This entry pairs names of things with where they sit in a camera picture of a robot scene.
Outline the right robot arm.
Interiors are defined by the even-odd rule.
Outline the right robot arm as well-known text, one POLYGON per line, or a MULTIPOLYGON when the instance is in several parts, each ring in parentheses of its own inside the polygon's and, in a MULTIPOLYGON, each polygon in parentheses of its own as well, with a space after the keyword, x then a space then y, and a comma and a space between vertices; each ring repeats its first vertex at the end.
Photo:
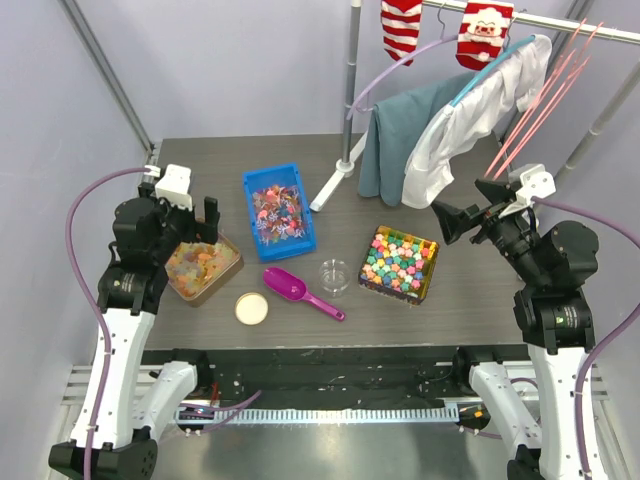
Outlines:
POLYGON ((581 371, 595 347, 594 320, 582 291, 597 271, 597 235, 563 221, 539 235, 526 218, 536 197, 556 188, 548 173, 511 183, 479 180, 489 206, 458 209, 435 201, 432 208, 447 244, 470 230, 471 241, 490 241, 525 286, 514 295, 514 316, 535 372, 539 419, 534 418, 496 354, 462 348, 451 380, 457 391, 477 394, 510 455, 510 479, 604 479, 592 394, 581 371))

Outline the blue plastic bin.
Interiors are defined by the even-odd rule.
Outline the blue plastic bin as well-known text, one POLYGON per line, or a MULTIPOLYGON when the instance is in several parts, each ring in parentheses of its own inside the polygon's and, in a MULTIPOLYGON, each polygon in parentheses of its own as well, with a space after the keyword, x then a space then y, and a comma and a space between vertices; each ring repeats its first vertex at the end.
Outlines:
POLYGON ((242 182, 261 262, 316 250, 313 219, 296 163, 245 172, 242 182))

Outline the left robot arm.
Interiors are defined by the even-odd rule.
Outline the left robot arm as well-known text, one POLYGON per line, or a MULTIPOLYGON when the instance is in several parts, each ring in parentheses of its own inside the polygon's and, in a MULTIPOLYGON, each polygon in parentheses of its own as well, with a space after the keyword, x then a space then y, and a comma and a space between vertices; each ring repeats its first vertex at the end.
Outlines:
POLYGON ((180 403, 211 391, 207 355, 177 349, 142 398, 134 398, 168 283, 166 264, 183 243, 216 243, 219 219, 216 199, 205 198, 197 219, 187 191, 149 183, 115 209, 111 259, 92 299, 99 333, 90 380, 69 439, 50 450, 51 469, 70 479, 148 479, 180 403))

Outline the purple plastic scoop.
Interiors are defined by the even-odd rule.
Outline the purple plastic scoop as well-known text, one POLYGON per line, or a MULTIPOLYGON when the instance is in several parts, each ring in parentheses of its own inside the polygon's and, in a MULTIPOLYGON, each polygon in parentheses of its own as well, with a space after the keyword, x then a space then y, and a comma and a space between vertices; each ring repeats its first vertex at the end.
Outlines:
POLYGON ((267 287, 286 300, 307 303, 338 322, 346 319, 342 310, 312 294, 303 280, 287 270, 269 267, 264 270, 262 277, 267 287))

